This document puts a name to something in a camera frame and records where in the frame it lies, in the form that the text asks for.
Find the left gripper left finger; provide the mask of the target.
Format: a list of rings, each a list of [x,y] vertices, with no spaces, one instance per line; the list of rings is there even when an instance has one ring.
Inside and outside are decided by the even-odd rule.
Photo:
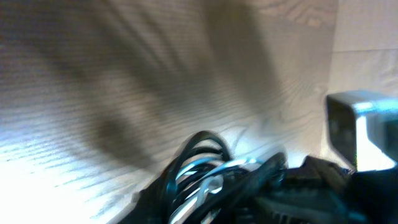
[[[141,190],[134,208],[117,217],[120,224],[168,223],[172,206],[172,196],[177,195],[175,178],[159,176],[148,187]]]

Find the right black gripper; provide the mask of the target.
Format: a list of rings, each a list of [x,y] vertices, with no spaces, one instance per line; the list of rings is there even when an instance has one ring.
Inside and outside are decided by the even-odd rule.
[[[397,169],[349,172],[307,156],[238,208],[236,223],[397,223]]]

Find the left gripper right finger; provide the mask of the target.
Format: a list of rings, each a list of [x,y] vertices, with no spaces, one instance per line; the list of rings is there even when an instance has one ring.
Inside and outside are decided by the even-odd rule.
[[[278,152],[274,154],[265,161],[263,165],[245,176],[245,178],[241,179],[234,186],[222,190],[218,196],[209,199],[209,201],[199,206],[199,208],[186,219],[186,223],[201,223],[204,217],[213,208],[219,208],[220,212],[211,223],[228,220],[228,216],[233,211],[233,208],[253,195],[256,195],[269,179],[280,173],[280,170],[285,167],[286,161],[287,158],[285,153]]]

